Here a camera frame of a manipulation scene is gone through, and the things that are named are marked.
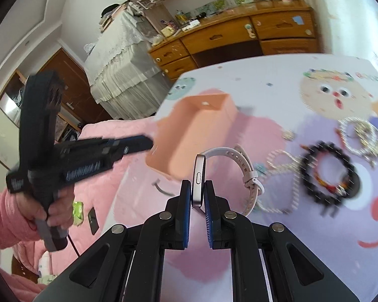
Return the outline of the left hand holding gripper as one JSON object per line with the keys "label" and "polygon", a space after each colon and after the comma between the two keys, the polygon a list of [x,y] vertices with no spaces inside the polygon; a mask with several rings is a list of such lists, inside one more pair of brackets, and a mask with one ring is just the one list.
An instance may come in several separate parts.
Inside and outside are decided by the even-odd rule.
{"label": "left hand holding gripper", "polygon": [[58,199],[50,205],[48,211],[45,211],[30,194],[17,193],[15,195],[18,209],[27,220],[43,220],[50,227],[60,226],[64,230],[67,230],[74,222],[74,198],[74,186],[65,187],[59,191]]}

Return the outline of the pink sleeve forearm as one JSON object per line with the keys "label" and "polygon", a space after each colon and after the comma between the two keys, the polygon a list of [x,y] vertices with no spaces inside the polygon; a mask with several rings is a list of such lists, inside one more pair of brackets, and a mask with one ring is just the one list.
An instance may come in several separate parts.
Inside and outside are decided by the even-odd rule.
{"label": "pink sleeve forearm", "polygon": [[7,190],[0,192],[0,250],[13,247],[21,241],[37,241],[37,227],[25,218],[15,194]]}

